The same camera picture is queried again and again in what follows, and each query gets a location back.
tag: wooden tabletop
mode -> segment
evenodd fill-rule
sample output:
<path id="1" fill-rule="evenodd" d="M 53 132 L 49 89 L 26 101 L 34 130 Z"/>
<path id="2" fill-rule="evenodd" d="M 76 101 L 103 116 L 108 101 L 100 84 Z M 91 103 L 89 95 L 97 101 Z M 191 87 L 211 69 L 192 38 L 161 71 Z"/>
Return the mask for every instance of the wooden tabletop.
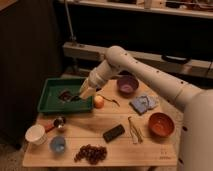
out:
<path id="1" fill-rule="evenodd" d="M 67 118 L 64 133 L 56 129 L 47 133 L 47 141 L 35 146 L 28 144 L 23 159 L 25 167 L 89 167 L 91 166 L 85 159 L 74 162 L 74 157 L 83 145 L 105 146 L 107 148 L 107 157 L 95 166 L 175 166 L 177 162 L 176 154 L 170 138 L 159 139 L 150 135 L 147 127 L 149 116 L 154 112 L 161 112 L 161 106 L 147 111 L 143 115 L 138 115 L 129 105 L 129 101 L 141 95 L 148 93 L 157 98 L 155 92 L 140 82 L 140 87 L 131 97 L 123 97 L 119 94 L 116 87 L 116 80 L 110 80 L 107 85 L 98 93 L 119 102 L 120 107 L 115 103 L 105 100 L 102 109 L 93 109 L 91 113 L 64 115 Z M 133 144 L 128 117 L 137 125 L 143 134 L 141 144 Z M 39 115 L 37 123 L 49 124 L 57 116 Z M 125 133 L 110 143 L 106 143 L 102 134 L 122 124 Z M 56 135 L 62 135 L 66 139 L 66 151 L 56 156 L 49 149 L 49 142 Z"/>
<path id="2" fill-rule="evenodd" d="M 13 3 L 17 2 L 17 0 L 0 0 L 0 11 L 8 6 L 12 5 Z"/>

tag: paper cup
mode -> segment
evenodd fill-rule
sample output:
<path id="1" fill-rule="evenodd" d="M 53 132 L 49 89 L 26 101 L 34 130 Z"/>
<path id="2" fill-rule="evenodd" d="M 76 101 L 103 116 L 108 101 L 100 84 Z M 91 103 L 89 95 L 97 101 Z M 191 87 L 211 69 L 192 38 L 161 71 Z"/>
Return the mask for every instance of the paper cup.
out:
<path id="1" fill-rule="evenodd" d="M 25 134 L 25 139 L 35 145 L 43 144 L 47 139 L 44 126 L 39 124 L 31 126 Z"/>

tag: green plastic tray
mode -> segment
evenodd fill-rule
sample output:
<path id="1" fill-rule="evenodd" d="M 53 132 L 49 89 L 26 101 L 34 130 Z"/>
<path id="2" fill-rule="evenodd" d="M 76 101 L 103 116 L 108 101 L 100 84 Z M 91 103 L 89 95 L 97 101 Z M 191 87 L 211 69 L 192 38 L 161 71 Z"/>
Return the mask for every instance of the green plastic tray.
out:
<path id="1" fill-rule="evenodd" d="M 63 90 L 69 90 L 71 93 L 78 93 L 85 78 L 49 78 L 45 85 L 39 100 L 38 112 L 44 114 L 55 113 L 83 113 L 90 112 L 93 109 L 93 98 L 71 102 L 62 102 L 58 95 Z"/>

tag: dark cabinet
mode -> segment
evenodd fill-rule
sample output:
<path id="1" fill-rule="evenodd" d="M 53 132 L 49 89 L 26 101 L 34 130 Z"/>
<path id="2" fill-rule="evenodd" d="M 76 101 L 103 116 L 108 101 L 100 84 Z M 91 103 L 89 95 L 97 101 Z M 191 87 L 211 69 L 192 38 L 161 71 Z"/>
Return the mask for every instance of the dark cabinet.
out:
<path id="1" fill-rule="evenodd" d="M 19 0 L 0 11 L 1 140 L 21 144 L 37 116 L 44 80 L 61 72 L 60 34 L 52 1 Z"/>

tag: grapes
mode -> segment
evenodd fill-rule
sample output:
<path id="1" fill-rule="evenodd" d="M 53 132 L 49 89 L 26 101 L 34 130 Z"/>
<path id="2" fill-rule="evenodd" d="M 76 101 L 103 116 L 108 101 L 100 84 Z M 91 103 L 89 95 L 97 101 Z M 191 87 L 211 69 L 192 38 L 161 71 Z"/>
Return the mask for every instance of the grapes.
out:
<path id="1" fill-rule="evenodd" d="M 99 161 L 104 160 L 107 156 L 106 147 L 96 147 L 90 144 L 82 146 L 79 152 L 75 155 L 74 161 L 78 162 L 85 158 L 90 164 L 95 165 Z"/>

